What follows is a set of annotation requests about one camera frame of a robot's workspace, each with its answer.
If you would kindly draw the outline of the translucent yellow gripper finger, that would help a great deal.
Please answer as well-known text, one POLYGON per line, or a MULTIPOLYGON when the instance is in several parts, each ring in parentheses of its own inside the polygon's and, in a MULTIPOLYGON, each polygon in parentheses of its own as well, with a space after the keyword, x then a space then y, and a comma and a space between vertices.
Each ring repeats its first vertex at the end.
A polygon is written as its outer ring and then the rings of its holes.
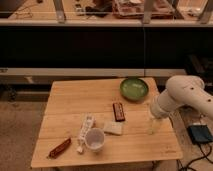
POLYGON ((149 118, 149 125, 148 125, 148 134, 149 135, 152 135, 155 132, 154 124, 155 124, 155 118, 150 117, 149 118))
POLYGON ((149 116, 149 118, 151 118, 150 104, 149 103, 146 104, 146 109, 147 109, 147 115, 149 116))

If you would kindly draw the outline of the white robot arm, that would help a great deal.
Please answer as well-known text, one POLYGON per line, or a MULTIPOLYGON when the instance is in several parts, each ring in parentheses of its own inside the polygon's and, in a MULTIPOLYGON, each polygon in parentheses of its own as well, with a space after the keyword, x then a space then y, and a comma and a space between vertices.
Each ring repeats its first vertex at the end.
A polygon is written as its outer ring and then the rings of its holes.
POLYGON ((204 81, 193 75, 175 75, 165 89, 150 103, 147 133, 155 134, 165 119, 169 119, 182 106, 190 106, 213 120, 213 95, 205 91, 204 81))

